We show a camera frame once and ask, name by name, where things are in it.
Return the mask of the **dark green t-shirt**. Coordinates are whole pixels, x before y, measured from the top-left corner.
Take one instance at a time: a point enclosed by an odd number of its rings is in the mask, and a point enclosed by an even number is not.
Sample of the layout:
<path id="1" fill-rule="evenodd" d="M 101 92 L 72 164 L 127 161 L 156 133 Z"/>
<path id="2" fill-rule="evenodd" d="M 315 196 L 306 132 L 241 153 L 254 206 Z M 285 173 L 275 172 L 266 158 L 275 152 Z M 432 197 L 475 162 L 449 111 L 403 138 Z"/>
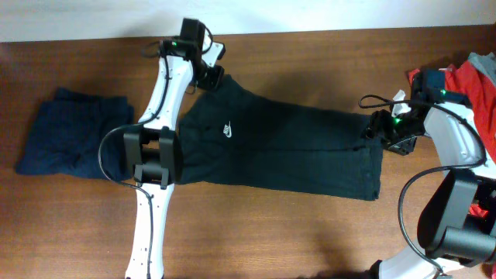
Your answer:
<path id="1" fill-rule="evenodd" d="M 367 115 L 271 101 L 231 76 L 179 122 L 182 184 L 209 182 L 375 201 L 383 150 Z"/>

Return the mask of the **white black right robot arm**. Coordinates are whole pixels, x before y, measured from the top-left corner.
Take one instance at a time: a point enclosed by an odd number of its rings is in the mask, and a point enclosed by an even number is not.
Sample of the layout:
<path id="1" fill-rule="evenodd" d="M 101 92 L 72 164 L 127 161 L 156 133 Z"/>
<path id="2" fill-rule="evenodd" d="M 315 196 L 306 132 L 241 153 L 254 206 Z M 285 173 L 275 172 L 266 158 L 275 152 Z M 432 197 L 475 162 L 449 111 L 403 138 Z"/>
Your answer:
<path id="1" fill-rule="evenodd" d="M 400 253 L 377 261 L 370 278 L 448 278 L 450 271 L 495 262 L 495 164 L 474 121 L 475 104 L 445 87 L 441 70 L 414 74 L 411 94 L 380 98 L 363 134 L 384 150 L 405 156 L 420 136 L 436 147 L 440 166 L 410 178 L 398 199 L 398 222 L 406 243 Z M 417 237 L 405 229 L 407 190 L 421 177 L 444 179 L 418 219 Z"/>

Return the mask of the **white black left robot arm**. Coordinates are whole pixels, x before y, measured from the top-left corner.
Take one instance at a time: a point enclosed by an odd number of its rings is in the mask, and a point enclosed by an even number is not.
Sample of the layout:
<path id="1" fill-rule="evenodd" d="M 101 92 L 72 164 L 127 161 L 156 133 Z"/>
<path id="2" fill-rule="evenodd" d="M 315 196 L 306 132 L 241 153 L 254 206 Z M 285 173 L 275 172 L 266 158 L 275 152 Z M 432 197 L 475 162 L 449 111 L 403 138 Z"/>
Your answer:
<path id="1" fill-rule="evenodd" d="M 146 111 L 123 133 L 127 165 L 136 190 L 136 225 L 125 276 L 164 278 L 163 245 L 168 205 L 180 180 L 183 155 L 176 132 L 188 87 L 217 88 L 226 49 L 206 25 L 184 19 L 178 36 L 161 40 L 159 71 Z"/>

